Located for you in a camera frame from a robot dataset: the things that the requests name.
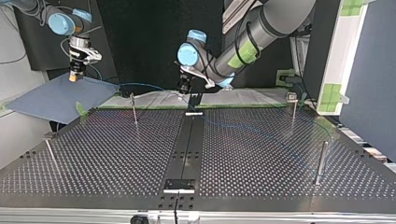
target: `perforated metal table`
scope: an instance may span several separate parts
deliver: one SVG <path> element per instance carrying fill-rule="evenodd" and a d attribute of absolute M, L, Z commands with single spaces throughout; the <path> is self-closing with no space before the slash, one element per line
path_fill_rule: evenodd
<path fill-rule="evenodd" d="M 396 213 L 396 175 L 311 110 L 97 110 L 0 171 L 8 209 Z M 325 174 L 314 185 L 323 141 Z M 193 194 L 164 194 L 192 179 Z"/>

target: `vertical pin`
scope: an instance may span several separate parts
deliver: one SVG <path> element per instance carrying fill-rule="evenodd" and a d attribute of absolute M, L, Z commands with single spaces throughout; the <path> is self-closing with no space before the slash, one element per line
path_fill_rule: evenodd
<path fill-rule="evenodd" d="M 44 134 L 43 140 L 46 142 L 47 149 L 49 150 L 49 154 L 53 160 L 56 160 L 55 154 L 53 154 L 52 147 L 50 146 L 50 140 L 54 139 L 57 136 L 57 133 L 46 133 Z"/>
<path fill-rule="evenodd" d="M 326 153 L 327 153 L 327 149 L 329 146 L 329 142 L 324 141 L 323 145 L 322 145 L 322 150 L 320 153 L 320 158 L 319 158 L 319 165 L 318 165 L 318 172 L 317 175 L 315 177 L 315 185 L 318 185 L 320 183 L 320 179 L 322 178 L 323 175 L 323 170 L 324 170 L 324 163 L 325 163 L 325 158 L 326 158 Z"/>
<path fill-rule="evenodd" d="M 131 103 L 132 103 L 132 109 L 134 111 L 134 123 L 137 124 L 137 116 L 136 116 L 136 110 L 134 109 L 134 93 L 131 93 Z"/>
<path fill-rule="evenodd" d="M 294 102 L 294 110 L 293 110 L 293 122 L 296 119 L 296 111 L 297 111 L 297 101 Z"/>
<path fill-rule="evenodd" d="M 52 147 L 50 146 L 50 140 L 46 139 L 45 141 L 46 141 L 50 156 L 52 157 L 53 160 L 55 160 L 55 155 L 53 154 Z"/>
<path fill-rule="evenodd" d="M 296 111 L 297 111 L 297 104 L 298 104 L 298 98 L 297 98 L 297 93 L 295 92 L 288 92 L 286 94 L 286 101 L 288 103 L 292 103 L 294 104 L 294 108 L 293 108 L 293 122 L 296 118 Z"/>

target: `blue cloth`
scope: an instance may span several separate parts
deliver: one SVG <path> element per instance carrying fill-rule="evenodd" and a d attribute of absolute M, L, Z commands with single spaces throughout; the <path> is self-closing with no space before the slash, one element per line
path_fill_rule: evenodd
<path fill-rule="evenodd" d="M 27 92 L 7 105 L 8 109 L 47 120 L 68 124 L 80 114 L 77 102 L 85 110 L 97 107 L 119 90 L 119 86 L 90 77 L 78 82 L 69 81 L 63 74 Z"/>

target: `blue joint cap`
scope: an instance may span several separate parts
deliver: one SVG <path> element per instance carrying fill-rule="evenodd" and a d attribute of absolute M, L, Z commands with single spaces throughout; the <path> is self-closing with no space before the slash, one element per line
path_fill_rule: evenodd
<path fill-rule="evenodd" d="M 187 38 L 200 40 L 206 43 L 206 34 L 199 30 L 190 30 L 189 34 L 187 35 Z"/>
<path fill-rule="evenodd" d="M 73 9 L 73 15 L 76 15 L 90 23 L 92 23 L 92 15 L 91 13 L 81 10 L 81 9 Z"/>
<path fill-rule="evenodd" d="M 193 66 L 198 63 L 199 54 L 191 44 L 184 43 L 178 49 L 177 58 L 182 65 Z"/>
<path fill-rule="evenodd" d="M 232 73 L 229 78 L 226 78 L 222 82 L 217 83 L 217 84 L 218 84 L 218 86 L 220 86 L 222 88 L 227 88 L 227 87 L 230 86 L 230 84 L 233 81 L 234 77 L 235 77 L 235 73 Z"/>
<path fill-rule="evenodd" d="M 69 16 L 55 13 L 49 17 L 49 27 L 57 35 L 72 35 L 76 25 Z"/>

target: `metal rod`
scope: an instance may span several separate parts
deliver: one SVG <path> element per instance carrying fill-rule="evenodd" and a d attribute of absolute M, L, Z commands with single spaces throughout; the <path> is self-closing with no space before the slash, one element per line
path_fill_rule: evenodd
<path fill-rule="evenodd" d="M 46 144 L 47 144 L 47 148 L 49 149 L 49 154 L 52 157 L 53 160 L 55 160 L 55 155 L 52 152 L 52 147 L 50 146 L 50 140 L 46 139 Z"/>
<path fill-rule="evenodd" d="M 134 123 L 137 124 L 136 110 L 134 109 L 134 93 L 131 93 L 131 103 L 134 111 Z"/>
<path fill-rule="evenodd" d="M 323 175 L 324 162 L 325 162 L 328 146 L 329 146 L 329 142 L 324 141 L 319 158 L 318 172 L 315 177 L 315 185 L 318 185 L 320 183 L 321 176 Z"/>
<path fill-rule="evenodd" d="M 293 122 L 294 122 L 294 120 L 296 119 L 297 103 L 298 103 L 298 101 L 294 102 Z"/>

